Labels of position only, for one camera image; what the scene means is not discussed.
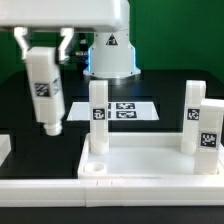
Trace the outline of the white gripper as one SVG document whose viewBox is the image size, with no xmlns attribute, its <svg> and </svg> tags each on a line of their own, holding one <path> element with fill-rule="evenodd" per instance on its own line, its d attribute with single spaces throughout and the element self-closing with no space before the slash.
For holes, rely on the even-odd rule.
<svg viewBox="0 0 224 224">
<path fill-rule="evenodd" d="M 127 0 L 0 0 L 0 29 L 14 28 L 25 60 L 30 49 L 28 28 L 62 28 L 58 61 L 65 64 L 74 45 L 73 28 L 87 32 L 125 30 L 129 28 L 129 14 Z"/>
</svg>

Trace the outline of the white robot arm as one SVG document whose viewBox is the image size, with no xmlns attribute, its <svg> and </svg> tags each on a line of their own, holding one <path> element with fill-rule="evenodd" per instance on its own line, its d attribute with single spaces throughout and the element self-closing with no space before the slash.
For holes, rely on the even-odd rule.
<svg viewBox="0 0 224 224">
<path fill-rule="evenodd" d="M 33 81 L 50 81 L 69 60 L 76 33 L 92 33 L 83 74 L 97 79 L 138 75 L 135 48 L 129 40 L 130 4 L 127 0 L 0 0 L 0 30 L 11 30 Z M 31 32 L 57 31 L 55 47 L 32 46 Z"/>
</svg>

